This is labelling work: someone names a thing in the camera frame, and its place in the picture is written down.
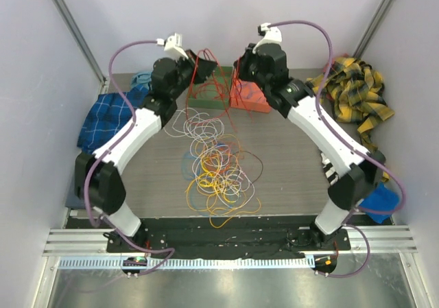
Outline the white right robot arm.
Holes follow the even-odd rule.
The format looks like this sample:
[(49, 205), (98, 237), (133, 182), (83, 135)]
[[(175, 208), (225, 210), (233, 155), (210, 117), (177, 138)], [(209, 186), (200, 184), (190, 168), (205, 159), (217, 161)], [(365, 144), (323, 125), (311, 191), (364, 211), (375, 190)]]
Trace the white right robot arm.
[(250, 43), (234, 66), (238, 78), (255, 83), (267, 103), (298, 126), (329, 159), (338, 180), (328, 189), (329, 199), (314, 220), (310, 232), (313, 247), (324, 250), (335, 240), (335, 233), (351, 209), (370, 195), (381, 182), (384, 163), (381, 152), (371, 153), (352, 139), (323, 109), (301, 80), (290, 77), (287, 56), (276, 43)]

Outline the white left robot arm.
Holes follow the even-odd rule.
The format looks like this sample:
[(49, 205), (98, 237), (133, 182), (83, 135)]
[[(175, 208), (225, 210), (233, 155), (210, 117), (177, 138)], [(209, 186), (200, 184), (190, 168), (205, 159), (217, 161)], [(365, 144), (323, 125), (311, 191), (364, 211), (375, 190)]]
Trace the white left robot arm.
[(158, 133), (177, 109), (176, 100), (191, 84), (204, 83), (217, 63), (197, 57), (161, 58), (153, 65), (150, 90), (130, 120), (116, 135), (91, 154), (82, 152), (75, 160), (75, 194), (103, 213), (123, 233), (122, 244), (130, 252), (145, 247), (140, 219), (126, 202), (121, 175), (143, 144)]

